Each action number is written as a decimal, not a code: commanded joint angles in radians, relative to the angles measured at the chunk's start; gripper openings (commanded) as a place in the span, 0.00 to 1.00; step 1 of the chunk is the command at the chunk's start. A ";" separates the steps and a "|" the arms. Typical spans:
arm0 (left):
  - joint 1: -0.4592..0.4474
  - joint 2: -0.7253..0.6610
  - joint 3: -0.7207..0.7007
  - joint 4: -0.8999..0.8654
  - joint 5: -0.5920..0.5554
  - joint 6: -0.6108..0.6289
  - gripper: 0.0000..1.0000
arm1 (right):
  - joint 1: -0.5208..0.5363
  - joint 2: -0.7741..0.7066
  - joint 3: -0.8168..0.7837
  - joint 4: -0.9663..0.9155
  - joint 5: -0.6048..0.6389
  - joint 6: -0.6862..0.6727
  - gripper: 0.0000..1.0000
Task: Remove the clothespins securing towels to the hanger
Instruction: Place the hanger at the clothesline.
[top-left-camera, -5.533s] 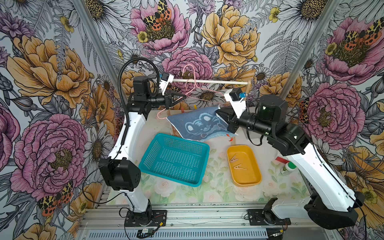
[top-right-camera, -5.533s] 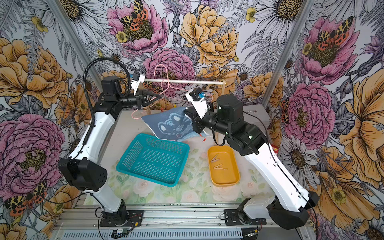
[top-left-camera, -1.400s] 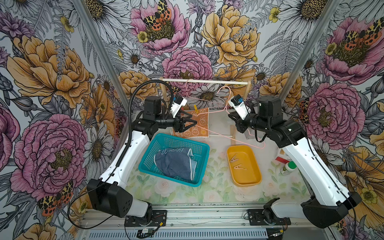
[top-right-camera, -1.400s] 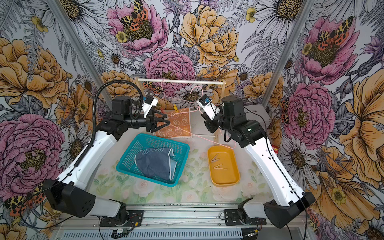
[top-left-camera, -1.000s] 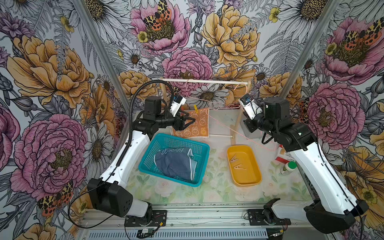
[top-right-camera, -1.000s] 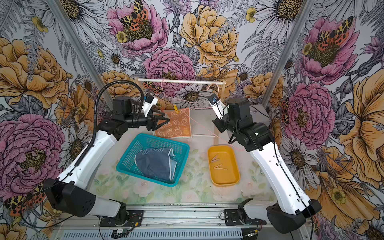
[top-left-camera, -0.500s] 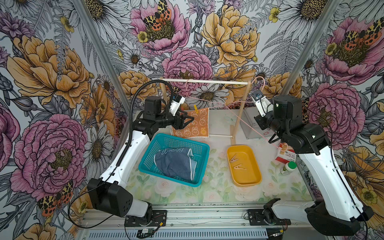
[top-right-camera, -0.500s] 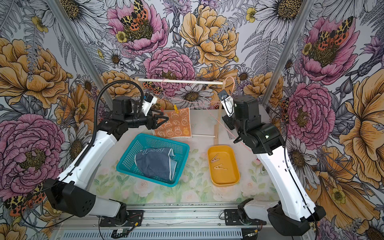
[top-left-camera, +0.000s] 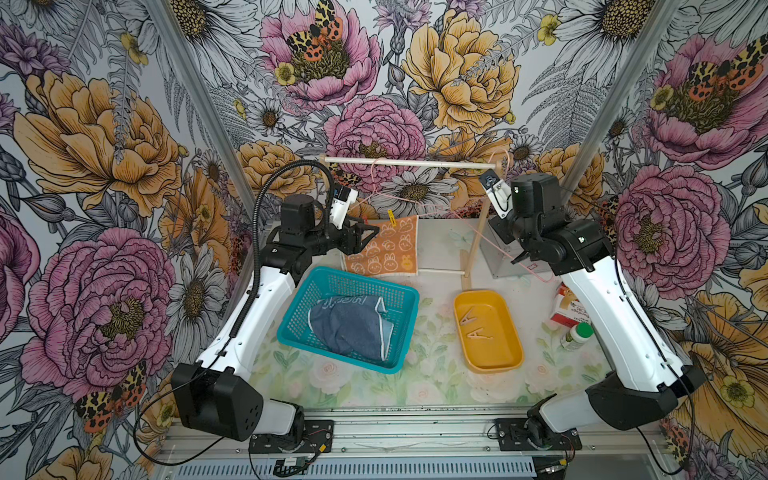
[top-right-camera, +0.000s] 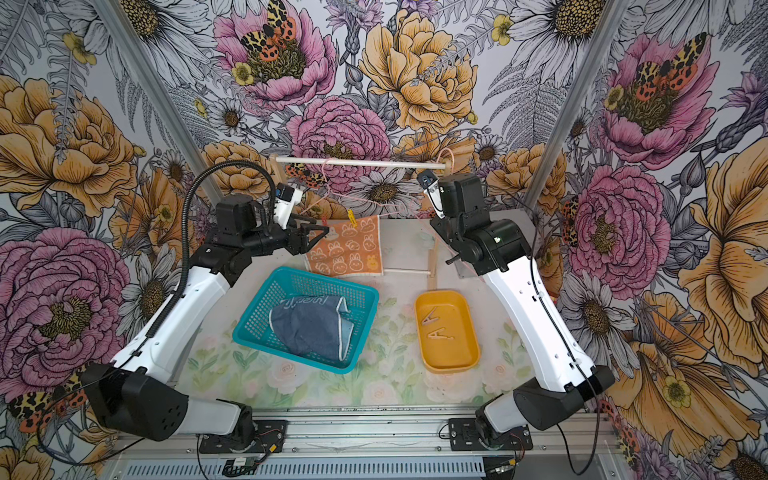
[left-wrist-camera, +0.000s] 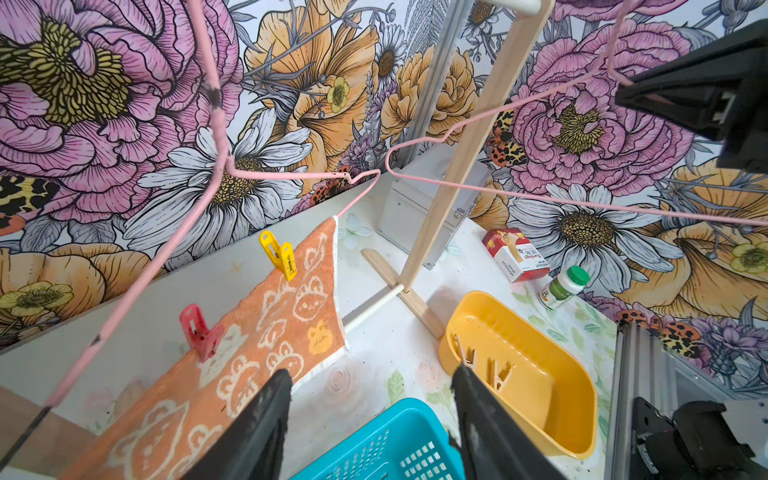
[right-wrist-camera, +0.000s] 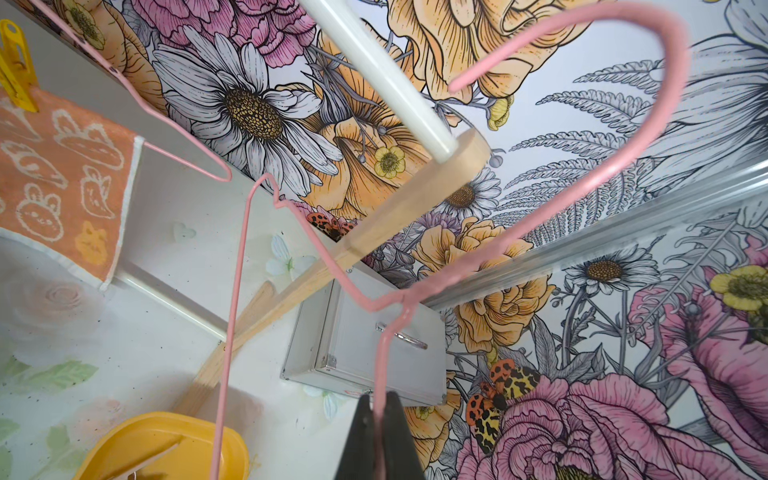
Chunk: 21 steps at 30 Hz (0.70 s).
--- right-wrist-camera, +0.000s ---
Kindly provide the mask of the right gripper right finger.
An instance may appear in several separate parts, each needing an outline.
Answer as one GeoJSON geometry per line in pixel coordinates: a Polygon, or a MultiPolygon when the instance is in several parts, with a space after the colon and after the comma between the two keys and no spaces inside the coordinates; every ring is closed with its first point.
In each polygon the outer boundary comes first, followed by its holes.
{"type": "Polygon", "coordinates": [[[386,394],[382,419],[384,478],[387,480],[423,480],[423,470],[399,395],[386,394]]]}

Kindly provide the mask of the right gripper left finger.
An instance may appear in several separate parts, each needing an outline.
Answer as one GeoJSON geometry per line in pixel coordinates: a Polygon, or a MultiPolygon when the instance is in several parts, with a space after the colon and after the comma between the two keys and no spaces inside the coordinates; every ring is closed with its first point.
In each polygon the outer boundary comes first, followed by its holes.
{"type": "Polygon", "coordinates": [[[335,480],[373,480],[375,473],[374,419],[370,396],[358,398],[335,480]]]}

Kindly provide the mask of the pink hanger with blue towel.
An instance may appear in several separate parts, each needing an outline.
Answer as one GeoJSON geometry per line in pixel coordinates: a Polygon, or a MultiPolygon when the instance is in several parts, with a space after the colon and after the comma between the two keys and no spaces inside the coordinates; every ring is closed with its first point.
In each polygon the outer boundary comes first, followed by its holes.
{"type": "Polygon", "coordinates": [[[365,246],[365,241],[371,240],[375,244],[380,244],[389,238],[389,233],[384,230],[386,221],[403,218],[403,208],[415,204],[418,195],[434,193],[440,187],[447,188],[450,181],[457,179],[458,165],[462,162],[475,160],[480,156],[479,149],[483,142],[473,132],[462,134],[459,145],[454,149],[450,158],[444,161],[436,160],[432,163],[433,170],[426,176],[426,186],[420,187],[415,182],[406,184],[389,198],[379,211],[368,217],[365,223],[337,243],[334,251],[329,251],[320,241],[312,225],[306,221],[293,203],[284,201],[279,197],[273,199],[275,208],[289,209],[299,222],[308,240],[317,250],[321,260],[320,271],[332,275],[358,306],[370,313],[384,310],[394,304],[399,304],[402,307],[397,319],[389,324],[381,334],[376,350],[374,389],[372,396],[370,396],[374,419],[374,479],[385,479],[382,419],[386,394],[389,392],[386,389],[386,383],[390,345],[395,335],[411,323],[415,309],[423,299],[441,293],[473,275],[482,263],[501,256],[514,241],[551,220],[587,194],[597,190],[633,164],[647,147],[663,133],[686,85],[690,65],[690,55],[687,50],[687,30],[685,23],[679,16],[651,4],[619,2],[583,6],[566,10],[526,28],[522,33],[512,37],[505,44],[464,70],[449,85],[453,90],[469,85],[513,53],[556,30],[601,20],[626,21],[643,27],[653,32],[664,48],[664,78],[656,101],[644,122],[632,138],[612,157],[604,160],[599,167],[538,207],[533,213],[525,216],[489,245],[467,254],[432,277],[420,281],[406,290],[397,290],[377,299],[371,299],[352,283],[346,274],[345,267],[341,266],[338,260],[347,253],[369,252],[370,249],[365,246]]]}

